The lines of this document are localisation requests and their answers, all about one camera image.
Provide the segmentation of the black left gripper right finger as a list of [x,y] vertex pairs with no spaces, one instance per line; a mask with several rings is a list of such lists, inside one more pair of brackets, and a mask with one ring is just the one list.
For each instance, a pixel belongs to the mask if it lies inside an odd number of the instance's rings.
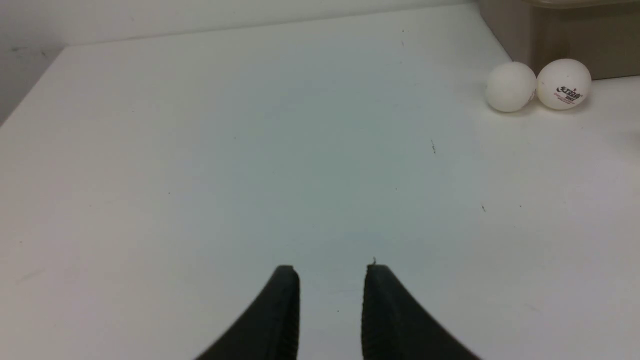
[[477,360],[410,294],[393,271],[369,264],[363,290],[364,360]]

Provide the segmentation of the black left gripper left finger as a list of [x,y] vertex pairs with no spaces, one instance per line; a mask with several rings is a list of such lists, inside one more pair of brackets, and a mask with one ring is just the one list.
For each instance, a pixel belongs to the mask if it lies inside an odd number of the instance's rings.
[[296,360],[300,333],[300,278],[276,267],[258,296],[199,360]]

